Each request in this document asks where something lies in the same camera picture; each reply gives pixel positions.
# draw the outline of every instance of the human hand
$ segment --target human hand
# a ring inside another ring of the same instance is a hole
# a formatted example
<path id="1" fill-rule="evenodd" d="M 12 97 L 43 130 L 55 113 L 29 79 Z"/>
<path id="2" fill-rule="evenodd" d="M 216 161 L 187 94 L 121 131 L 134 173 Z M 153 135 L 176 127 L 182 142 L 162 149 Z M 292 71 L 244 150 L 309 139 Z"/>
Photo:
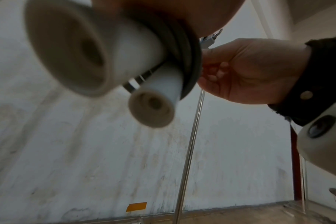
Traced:
<path id="1" fill-rule="evenodd" d="M 93 7 L 117 13 L 127 6 L 142 6 L 185 20 L 198 37 L 205 37 L 222 28 L 238 11 L 244 0 L 92 0 Z"/>
<path id="2" fill-rule="evenodd" d="M 305 70 L 311 48 L 275 39 L 236 39 L 203 50 L 199 86 L 228 101 L 278 104 Z"/>

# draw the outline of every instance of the white device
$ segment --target white device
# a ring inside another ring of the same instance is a hole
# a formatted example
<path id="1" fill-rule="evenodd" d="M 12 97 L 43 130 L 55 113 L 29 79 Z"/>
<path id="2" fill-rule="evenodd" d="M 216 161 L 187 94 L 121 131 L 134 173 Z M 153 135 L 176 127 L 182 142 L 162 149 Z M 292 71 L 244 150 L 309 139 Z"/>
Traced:
<path id="1" fill-rule="evenodd" d="M 336 103 L 302 128 L 297 148 L 307 161 L 336 176 Z"/>
<path id="2" fill-rule="evenodd" d="M 129 100 L 140 123 L 160 128 L 197 82 L 201 49 L 188 27 L 136 11 L 110 17 L 70 0 L 28 0 L 24 13 L 37 56 L 78 94 L 103 96 L 165 62 Z"/>

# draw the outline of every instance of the orange rectangle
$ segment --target orange rectangle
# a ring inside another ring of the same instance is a hole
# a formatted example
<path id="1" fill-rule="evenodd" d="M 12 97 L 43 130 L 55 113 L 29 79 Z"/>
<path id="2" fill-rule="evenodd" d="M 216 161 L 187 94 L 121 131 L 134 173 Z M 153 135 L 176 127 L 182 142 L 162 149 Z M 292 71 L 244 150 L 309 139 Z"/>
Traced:
<path id="1" fill-rule="evenodd" d="M 127 209 L 126 209 L 126 212 L 145 210 L 146 206 L 147 206 L 147 202 L 129 204 Z"/>

